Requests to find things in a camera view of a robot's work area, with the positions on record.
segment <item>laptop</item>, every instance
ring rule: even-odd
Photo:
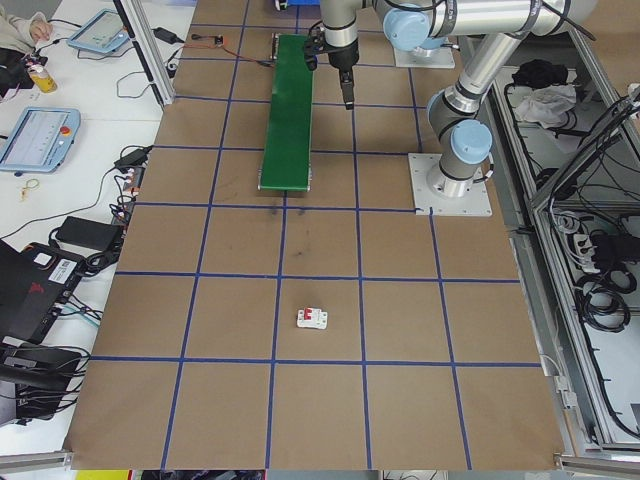
[[[84,257],[39,243],[17,252],[0,240],[0,339],[40,343],[81,278]]]

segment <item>robotic arm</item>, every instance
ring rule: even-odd
[[[476,120],[480,104],[500,69],[529,33],[553,35],[580,28],[597,0],[320,0],[324,29],[312,29],[305,47],[309,68],[327,53],[338,69],[343,100],[354,107],[353,66],[359,60],[356,12],[373,7],[397,49],[429,48],[448,35],[486,34],[455,85],[431,99],[429,121],[443,146],[439,168],[429,182],[440,194],[464,195],[477,167],[488,156],[492,137]]]

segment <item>tablet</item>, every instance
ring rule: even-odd
[[[70,108],[26,108],[0,147],[0,171],[53,172],[64,161],[80,127]]]
[[[104,55],[117,50],[128,40],[129,35],[118,12],[105,8],[69,37],[67,44],[79,50]]]

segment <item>bottle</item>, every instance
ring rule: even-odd
[[[27,71],[33,83],[38,86],[42,93],[51,93],[57,90],[58,85],[42,65],[32,65]]]

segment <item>grid of blue tape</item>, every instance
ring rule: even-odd
[[[245,10],[244,10],[244,21],[242,25],[216,25],[216,24],[193,24],[193,26],[226,26],[226,27],[239,27],[241,29],[240,40],[238,49],[242,47],[242,42],[244,39],[245,29],[247,27],[251,28],[270,28],[274,27],[262,27],[257,25],[247,25],[247,16],[249,13],[249,8],[252,0],[245,0]],[[299,32],[300,30],[300,7],[296,7],[296,26],[294,27],[278,27],[278,30],[287,30],[291,29],[295,32]],[[229,119],[229,111],[232,103],[234,102],[253,102],[253,103],[268,103],[267,101],[254,101],[254,100],[237,100],[233,99],[233,91],[235,86],[235,79],[238,71],[238,64],[244,60],[241,59],[202,59],[202,58],[188,58],[183,57],[182,60],[212,60],[212,61],[232,61],[234,62],[234,70],[233,77],[231,82],[231,87],[229,90],[229,96],[226,99],[222,98],[210,98],[210,97],[183,97],[183,98],[193,98],[200,99],[204,101],[224,101],[227,103],[227,108],[225,112],[224,124],[221,134],[220,147],[193,147],[193,146],[182,146],[182,145],[159,145],[158,148],[178,148],[178,149],[206,149],[217,151],[218,162],[216,165],[216,169],[214,172],[213,184],[209,194],[209,201],[206,204],[184,204],[184,203],[168,203],[168,202],[139,202],[140,205],[147,206],[181,206],[181,207],[197,207],[197,208],[206,208],[207,215],[204,225],[204,231],[202,234],[202,241],[200,246],[200,252],[198,257],[197,268],[195,272],[143,272],[143,271],[119,271],[117,275],[159,275],[159,276],[188,276],[194,277],[194,286],[191,292],[191,299],[189,303],[189,311],[187,323],[184,330],[184,336],[182,341],[182,347],[180,351],[179,357],[113,357],[113,356],[94,356],[93,359],[96,361],[111,361],[111,362],[119,362],[119,361],[127,361],[127,362],[173,362],[178,364],[178,371],[176,375],[176,381],[173,392],[173,400],[170,410],[170,417],[166,432],[166,438],[164,443],[164,450],[162,455],[162,463],[161,468],[165,469],[167,466],[167,459],[169,454],[169,449],[171,445],[171,436],[173,430],[173,422],[176,413],[178,396],[180,392],[180,383],[182,379],[182,370],[185,364],[188,363],[237,363],[237,364],[264,364],[270,366],[270,379],[269,379],[269,401],[268,401],[268,414],[267,414],[267,435],[266,435],[266,456],[265,456],[265,467],[270,467],[271,460],[271,437],[272,437],[272,423],[273,423],[273,402],[274,402],[274,389],[276,382],[276,366],[277,365],[355,365],[361,366],[362,368],[362,389],[363,389],[363,409],[364,409],[364,419],[365,419],[365,445],[366,445],[366,462],[367,468],[373,468],[373,452],[371,445],[371,432],[369,427],[369,406],[368,406],[368,386],[367,386],[367,367],[375,366],[375,365],[385,365],[385,366],[403,366],[403,367],[448,367],[451,369],[452,377],[453,377],[453,386],[454,393],[457,405],[457,412],[460,423],[460,432],[463,441],[465,459],[468,469],[473,468],[472,463],[472,455],[469,447],[469,441],[467,437],[467,431],[464,421],[464,405],[462,402],[461,394],[460,394],[460,386],[458,382],[457,372],[460,368],[539,368],[540,363],[529,363],[529,362],[511,362],[511,363],[500,363],[500,362],[460,362],[456,361],[453,350],[453,342],[451,338],[451,329],[449,325],[449,318],[447,313],[447,300],[445,293],[445,285],[447,283],[498,283],[498,284],[512,284],[519,283],[517,279],[477,279],[477,278],[443,278],[442,270],[440,265],[440,256],[438,249],[438,236],[436,231],[436,225],[434,222],[433,215],[428,217],[428,222],[425,221],[425,228],[430,228],[433,240],[433,248],[434,248],[434,257],[436,262],[436,271],[437,276],[434,278],[396,278],[396,277],[367,277],[363,275],[362,271],[362,240],[361,240],[361,231],[360,231],[360,214],[362,212],[368,211],[382,211],[382,212],[393,212],[399,214],[412,214],[413,210],[407,209],[384,209],[384,208],[363,208],[360,206],[359,200],[359,180],[358,180],[358,155],[361,153],[358,151],[357,139],[355,136],[355,112],[352,113],[352,142],[353,142],[353,150],[351,151],[327,151],[327,150],[314,150],[314,152],[318,153],[341,153],[341,154],[351,154],[353,155],[353,168],[354,168],[354,176],[355,176],[355,199],[356,205],[354,208],[349,207],[313,207],[313,206],[290,206],[287,203],[286,194],[283,197],[282,205],[280,206],[260,206],[260,205],[229,205],[229,204],[216,204],[214,203],[214,193],[216,189],[216,184],[218,180],[219,167],[220,167],[220,157],[225,150],[255,150],[261,151],[260,149],[253,148],[225,148],[224,147],[224,139],[227,131],[227,124]],[[371,66],[392,66],[392,65],[371,65]],[[415,94],[415,86],[413,82],[413,76],[411,71],[409,72],[409,82],[411,88],[411,95],[413,99],[412,106],[389,106],[389,105],[366,105],[371,107],[378,108],[411,108],[414,110],[415,114],[415,128],[416,135],[418,140],[418,145],[422,146],[422,139],[420,133],[420,119],[419,114],[421,112],[421,107],[419,107],[416,103],[416,94]],[[340,103],[315,103],[317,105],[336,105],[342,106]],[[362,152],[367,155],[406,155],[405,152]],[[278,261],[278,273],[276,275],[251,275],[251,274],[222,274],[222,273],[204,273],[201,271],[204,249],[206,244],[206,239],[209,231],[209,225],[211,220],[211,215],[214,209],[220,208],[242,208],[242,209],[281,209],[283,212],[282,215],[282,230],[281,230],[281,238],[280,238],[280,250],[279,250],[279,261]],[[285,275],[283,274],[283,259],[284,259],[284,248],[286,241],[286,227],[287,227],[287,213],[289,210],[335,210],[335,211],[354,211],[356,217],[356,236],[357,236],[357,265],[358,265],[358,275],[355,277],[331,277],[331,276],[300,276],[300,275]],[[275,303],[275,312],[274,312],[274,322],[273,322],[273,338],[272,338],[272,349],[271,349],[271,357],[264,359],[247,359],[247,358],[193,358],[186,356],[186,348],[189,339],[189,331],[190,325],[193,316],[193,310],[195,306],[195,298],[196,292],[198,290],[198,283],[200,278],[205,277],[220,277],[220,278],[271,278],[277,281],[276,288],[276,303]],[[279,303],[280,303],[280,291],[282,286],[282,281],[284,279],[301,279],[301,280],[353,280],[358,281],[359,285],[359,304],[360,304],[360,337],[361,337],[361,360],[355,361],[341,361],[341,360],[296,360],[296,359],[281,359],[276,357],[276,347],[278,341],[278,317],[279,317]],[[447,338],[447,345],[449,350],[449,361],[448,362],[421,362],[421,361],[379,361],[379,360],[368,360],[367,359],[367,350],[366,350],[366,339],[365,339],[365,319],[366,312],[364,306],[364,295],[363,295],[363,284],[364,282],[370,281],[395,281],[395,282],[431,282],[437,283],[439,286],[440,296],[441,296],[441,305],[442,305],[442,313],[444,318],[444,326]]]

